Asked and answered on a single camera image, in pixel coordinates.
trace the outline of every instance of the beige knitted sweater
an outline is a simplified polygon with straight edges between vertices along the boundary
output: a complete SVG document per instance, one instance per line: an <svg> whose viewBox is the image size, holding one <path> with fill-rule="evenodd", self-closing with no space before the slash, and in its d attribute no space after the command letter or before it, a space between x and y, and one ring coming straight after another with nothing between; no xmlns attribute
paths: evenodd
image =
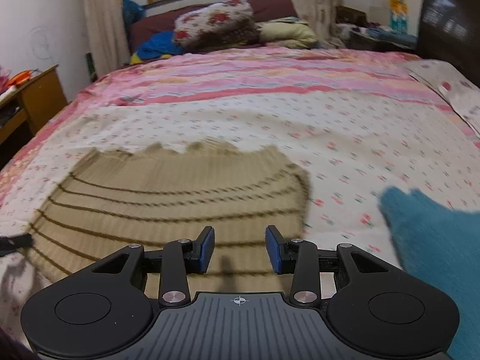
<svg viewBox="0 0 480 360"><path fill-rule="evenodd" d="M288 290L265 249L265 228L299 238L308 174L275 147L239 152L197 142L178 154L154 145L131 154L93 149L48 197L31 223L33 264L57 281L129 243L146 250L215 228L215 250L190 291ZM158 295L149 275L148 296Z"/></svg>

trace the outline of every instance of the teal fuzzy glove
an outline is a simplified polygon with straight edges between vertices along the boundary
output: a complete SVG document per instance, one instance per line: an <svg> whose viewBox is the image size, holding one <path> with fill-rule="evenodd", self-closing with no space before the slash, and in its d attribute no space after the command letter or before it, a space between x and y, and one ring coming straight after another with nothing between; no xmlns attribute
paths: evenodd
<svg viewBox="0 0 480 360"><path fill-rule="evenodd" d="M451 210L419 190L396 187L382 193L380 211L405 271L457 304L460 327L449 355L480 359L480 212Z"/></svg>

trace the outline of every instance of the wooden cabinet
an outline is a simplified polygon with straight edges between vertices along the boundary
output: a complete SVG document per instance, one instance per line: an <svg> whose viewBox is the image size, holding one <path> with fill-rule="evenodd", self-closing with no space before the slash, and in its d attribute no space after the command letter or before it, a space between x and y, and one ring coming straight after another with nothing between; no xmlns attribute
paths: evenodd
<svg viewBox="0 0 480 360"><path fill-rule="evenodd" d="M67 100L56 66L30 81L32 82L21 88L21 102L28 115L30 130L35 134L67 105Z"/></svg>
<svg viewBox="0 0 480 360"><path fill-rule="evenodd" d="M67 105L57 66L33 77L1 101L0 168ZM12 109L16 112L13 116L8 116L7 120L2 118L2 115L10 115Z"/></svg>

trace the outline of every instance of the knitted fabric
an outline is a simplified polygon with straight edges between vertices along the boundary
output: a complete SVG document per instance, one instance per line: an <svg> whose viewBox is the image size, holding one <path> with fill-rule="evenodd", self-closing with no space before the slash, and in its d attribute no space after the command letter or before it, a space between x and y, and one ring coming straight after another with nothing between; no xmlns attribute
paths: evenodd
<svg viewBox="0 0 480 360"><path fill-rule="evenodd" d="M57 281L130 243L146 250L215 228L215 250L196 291L287 290L265 249L265 228L298 238L308 173L275 147L239 152L214 140L179 154L154 145L131 154L93 149L48 197L31 223L33 264ZM158 275L148 296L158 295Z"/></svg>
<svg viewBox="0 0 480 360"><path fill-rule="evenodd" d="M455 360L480 354L480 212L450 210L419 190L390 187L380 197L405 270L447 293L460 311L448 353Z"/></svg>

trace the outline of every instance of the floral bedsheet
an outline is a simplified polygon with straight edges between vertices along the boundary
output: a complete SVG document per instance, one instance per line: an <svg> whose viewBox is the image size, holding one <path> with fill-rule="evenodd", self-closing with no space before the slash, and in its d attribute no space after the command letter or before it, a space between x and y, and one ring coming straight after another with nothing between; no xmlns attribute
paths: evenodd
<svg viewBox="0 0 480 360"><path fill-rule="evenodd" d="M398 264L377 209L386 186L420 188L449 207L480 204L479 140L397 66L411 58L266 47L111 73L82 91L0 173L0 234L24 231L91 147L136 151L161 142L182 151L215 137L247 151L277 145L309 170L306 239L324 249L351 242ZM47 282L20 254L0 260L0 275L0 326L22 338L21 306ZM334 288L322 291L328 297Z"/></svg>

